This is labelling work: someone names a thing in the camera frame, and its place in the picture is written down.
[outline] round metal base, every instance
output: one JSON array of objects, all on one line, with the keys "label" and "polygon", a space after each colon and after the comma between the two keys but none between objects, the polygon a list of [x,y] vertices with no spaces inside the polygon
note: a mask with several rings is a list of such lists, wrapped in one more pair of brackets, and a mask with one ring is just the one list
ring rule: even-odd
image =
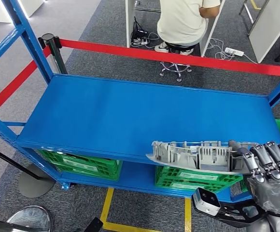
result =
[{"label": "round metal base", "polygon": [[36,180],[26,173],[22,173],[19,179],[19,191],[24,197],[40,197],[48,193],[55,184],[54,180],[34,164],[30,164],[27,169],[42,179]]},{"label": "round metal base", "polygon": [[36,205],[31,205],[21,209],[9,218],[7,222],[24,226],[27,228],[27,231],[53,231],[51,216],[47,210]]}]

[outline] retractable belt barrier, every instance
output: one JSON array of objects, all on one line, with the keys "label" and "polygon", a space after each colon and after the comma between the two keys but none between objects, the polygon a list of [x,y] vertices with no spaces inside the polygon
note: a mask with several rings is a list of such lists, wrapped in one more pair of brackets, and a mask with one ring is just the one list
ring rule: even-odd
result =
[{"label": "retractable belt barrier", "polygon": [[[180,64],[189,64],[192,66],[223,69],[235,72],[246,72],[246,73],[257,73],[264,75],[280,76],[280,66],[267,65],[267,64],[254,64],[241,61],[227,61],[219,60],[214,58],[201,58],[194,56],[183,56],[180,54],[172,53],[159,53],[155,51],[143,50],[138,48],[127,48],[120,46],[113,46],[108,44],[98,44],[91,42],[72,41],[60,39],[63,47],[76,48],[80,50],[99,52],[117,56],[124,56],[130,58],[147,59],[165,62],[175,62]],[[43,54],[48,57],[51,54],[48,46],[43,50]],[[0,107],[4,104],[8,98],[11,96],[17,88],[22,85],[29,76],[33,73],[37,66],[33,60],[14,80],[10,82],[8,86],[0,92]]]}]

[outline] shelf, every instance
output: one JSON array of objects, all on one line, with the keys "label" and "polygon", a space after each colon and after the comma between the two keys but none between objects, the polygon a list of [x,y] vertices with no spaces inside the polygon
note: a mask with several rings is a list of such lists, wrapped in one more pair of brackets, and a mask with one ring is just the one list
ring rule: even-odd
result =
[{"label": "shelf", "polygon": [[16,142],[150,163],[154,140],[280,142],[266,97],[55,75]]},{"label": "shelf", "polygon": [[[155,165],[127,161],[123,162],[119,181],[111,181],[72,173],[62,173],[62,180],[71,183],[113,187],[115,189],[124,189],[175,197],[191,197],[194,193],[194,191],[189,190],[155,187],[154,185]],[[223,190],[217,195],[220,201],[231,202],[229,188]]]}]

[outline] yellow floor tape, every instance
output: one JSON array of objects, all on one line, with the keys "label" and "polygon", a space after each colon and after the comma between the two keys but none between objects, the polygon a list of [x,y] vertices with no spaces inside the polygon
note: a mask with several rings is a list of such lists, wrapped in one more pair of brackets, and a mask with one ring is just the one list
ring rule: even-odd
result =
[{"label": "yellow floor tape", "polygon": [[106,195],[105,202],[103,203],[103,212],[101,212],[100,221],[106,223],[107,221],[109,209],[110,208],[112,196],[113,195],[113,188],[108,188]]},{"label": "yellow floor tape", "polygon": [[160,232],[160,231],[142,229],[142,228],[133,227],[133,226],[120,225],[120,224],[115,224],[115,223],[111,223],[111,222],[106,222],[106,224],[103,224],[103,228],[105,230],[117,231],[117,232]]},{"label": "yellow floor tape", "polygon": [[[103,203],[103,211],[101,212],[100,216],[100,221],[103,222],[103,229],[117,232],[160,232],[107,222],[109,209],[110,208],[111,200],[113,196],[113,191],[113,188],[108,188],[105,202]],[[185,232],[192,232],[192,204],[190,198],[185,199]]]},{"label": "yellow floor tape", "polygon": [[250,2],[253,5],[254,9],[255,9],[255,10],[261,10],[261,8],[257,7],[254,0],[250,0]]},{"label": "yellow floor tape", "polygon": [[185,198],[185,232],[192,232],[192,202]]}]

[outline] stanchion post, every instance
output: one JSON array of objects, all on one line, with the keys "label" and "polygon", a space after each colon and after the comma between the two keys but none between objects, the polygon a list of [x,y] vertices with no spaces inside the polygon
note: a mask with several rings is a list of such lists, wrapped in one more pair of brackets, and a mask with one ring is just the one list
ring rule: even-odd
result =
[{"label": "stanchion post", "polygon": [[60,43],[60,38],[58,36],[54,36],[51,33],[47,33],[41,38],[39,38],[39,43],[43,46],[42,42],[44,41],[45,45],[48,45],[51,51],[52,56],[54,59],[54,63],[57,67],[60,73],[61,74],[68,74],[67,70],[65,67],[64,61],[60,55],[60,48],[62,46]]}]

